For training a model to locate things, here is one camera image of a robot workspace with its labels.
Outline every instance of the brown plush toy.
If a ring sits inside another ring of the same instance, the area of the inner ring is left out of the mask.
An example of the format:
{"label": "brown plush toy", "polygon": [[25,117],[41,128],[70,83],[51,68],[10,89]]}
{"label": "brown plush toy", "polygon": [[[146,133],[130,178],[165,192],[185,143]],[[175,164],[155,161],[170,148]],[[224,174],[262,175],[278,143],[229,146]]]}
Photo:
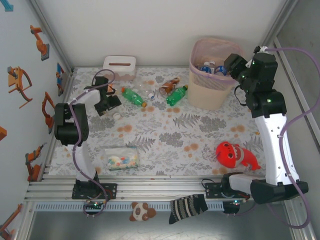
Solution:
{"label": "brown plush toy", "polygon": [[130,221],[147,221],[150,218],[153,218],[157,212],[154,208],[149,208],[148,203],[146,202],[133,202],[131,203],[133,212],[130,216]]}

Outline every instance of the plastic bottle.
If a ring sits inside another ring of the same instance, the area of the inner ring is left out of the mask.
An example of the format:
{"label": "plastic bottle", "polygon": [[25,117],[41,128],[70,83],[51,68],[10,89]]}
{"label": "plastic bottle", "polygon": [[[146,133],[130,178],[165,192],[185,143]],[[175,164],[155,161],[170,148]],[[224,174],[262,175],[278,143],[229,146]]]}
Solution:
{"label": "plastic bottle", "polygon": [[145,108],[147,103],[137,93],[132,91],[130,88],[121,88],[122,95],[128,99],[131,103],[137,106]]}
{"label": "plastic bottle", "polygon": [[215,70],[213,71],[214,75],[218,76],[225,76],[227,75],[227,70],[225,69],[224,66],[217,66]]}
{"label": "plastic bottle", "polygon": [[210,66],[212,65],[213,69],[215,68],[215,62],[214,61],[205,61],[204,64],[199,68],[200,71],[211,74],[212,68]]}
{"label": "plastic bottle", "polygon": [[188,85],[184,85],[183,87],[179,87],[174,92],[166,98],[166,103],[171,107],[176,105],[185,95],[188,90]]}
{"label": "plastic bottle", "polygon": [[151,86],[145,81],[134,81],[133,84],[135,85],[138,93],[143,95],[144,97],[148,97],[149,99],[154,99],[155,94],[152,91]]}
{"label": "plastic bottle", "polygon": [[159,93],[162,96],[168,96],[171,91],[176,87],[176,85],[180,82],[181,78],[179,76],[174,79],[167,81],[161,87],[159,87]]}

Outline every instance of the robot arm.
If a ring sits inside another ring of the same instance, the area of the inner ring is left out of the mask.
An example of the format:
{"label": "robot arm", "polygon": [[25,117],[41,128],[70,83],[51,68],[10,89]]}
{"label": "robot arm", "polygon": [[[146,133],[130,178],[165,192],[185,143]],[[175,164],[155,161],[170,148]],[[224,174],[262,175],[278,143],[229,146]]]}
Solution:
{"label": "robot arm", "polygon": [[[95,108],[100,116],[102,116],[106,110],[111,110],[119,105],[121,102],[115,95],[108,96],[107,86],[89,90],[93,87],[106,85],[108,79],[104,76],[97,76],[95,78],[95,84],[86,87],[83,95],[75,104],[72,105],[77,122],[79,123],[81,132],[81,142],[75,149],[76,163],[80,170],[95,181],[99,181],[98,175],[94,166],[91,163],[90,155],[88,152],[88,145],[86,140],[89,136],[89,125],[87,119],[87,110]],[[55,106],[55,126],[54,135],[57,140],[60,140],[62,145],[65,145],[70,153],[73,152],[74,145],[79,139],[78,130],[74,121],[68,121],[72,118],[70,111],[70,103],[58,103]],[[79,171],[76,173],[76,184],[85,185],[89,182],[89,179],[83,176]],[[96,188],[95,185],[88,186],[88,188]]]}
{"label": "robot arm", "polygon": [[303,193],[308,192],[308,184],[300,181],[294,167],[287,133],[280,136],[287,122],[286,104],[283,95],[273,89],[274,76],[278,63],[275,56],[265,53],[266,47],[256,48],[252,60],[247,62],[238,54],[231,54],[224,62],[224,67],[237,80],[245,91],[246,105],[251,110],[252,118],[261,133],[266,160],[265,179],[243,173],[225,174],[222,190],[232,190],[252,195],[258,204],[288,200],[298,196],[285,170],[280,153],[279,138],[283,137],[283,149],[286,164],[291,177]]}

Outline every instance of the brown bottle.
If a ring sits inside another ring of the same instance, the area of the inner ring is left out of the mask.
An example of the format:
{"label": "brown bottle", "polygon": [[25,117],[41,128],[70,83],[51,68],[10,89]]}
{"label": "brown bottle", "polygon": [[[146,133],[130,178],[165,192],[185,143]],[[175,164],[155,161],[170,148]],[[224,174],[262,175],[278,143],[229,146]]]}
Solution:
{"label": "brown bottle", "polygon": [[181,78],[179,76],[174,79],[167,81],[159,88],[159,93],[162,96],[167,96],[171,91],[176,87],[176,85],[180,82]]}

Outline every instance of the trash can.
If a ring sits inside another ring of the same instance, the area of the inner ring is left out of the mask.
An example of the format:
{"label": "trash can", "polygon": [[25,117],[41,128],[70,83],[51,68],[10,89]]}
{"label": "trash can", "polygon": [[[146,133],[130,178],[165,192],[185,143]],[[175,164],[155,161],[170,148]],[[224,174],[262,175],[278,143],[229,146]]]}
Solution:
{"label": "trash can", "polygon": [[223,66],[232,53],[242,55],[243,50],[237,43],[217,38],[202,38],[195,43],[189,59],[188,101],[191,105],[206,110],[221,107],[236,81],[231,76],[206,73],[195,66],[210,61],[214,61],[216,67]]}

